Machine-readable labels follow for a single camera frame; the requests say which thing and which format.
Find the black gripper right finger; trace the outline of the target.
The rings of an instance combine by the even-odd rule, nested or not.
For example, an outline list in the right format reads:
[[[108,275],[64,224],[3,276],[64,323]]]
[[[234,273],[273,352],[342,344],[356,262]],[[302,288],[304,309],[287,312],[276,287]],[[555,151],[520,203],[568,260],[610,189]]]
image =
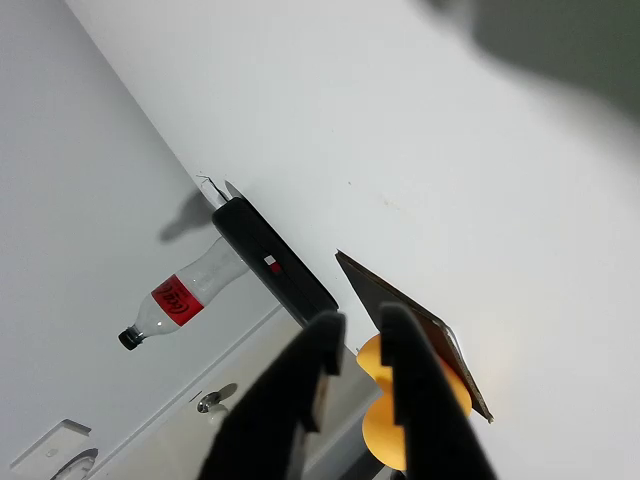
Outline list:
[[[408,479],[494,479],[496,474],[410,310],[380,308],[381,363],[392,369],[394,421]]]

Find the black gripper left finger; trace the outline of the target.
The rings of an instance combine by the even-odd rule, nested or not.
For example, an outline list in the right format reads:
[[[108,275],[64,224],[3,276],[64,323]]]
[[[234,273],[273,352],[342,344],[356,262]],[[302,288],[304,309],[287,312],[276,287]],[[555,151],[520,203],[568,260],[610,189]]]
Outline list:
[[[346,317],[317,315],[226,416],[200,479],[300,479],[306,436],[318,433],[329,378],[341,373]]]

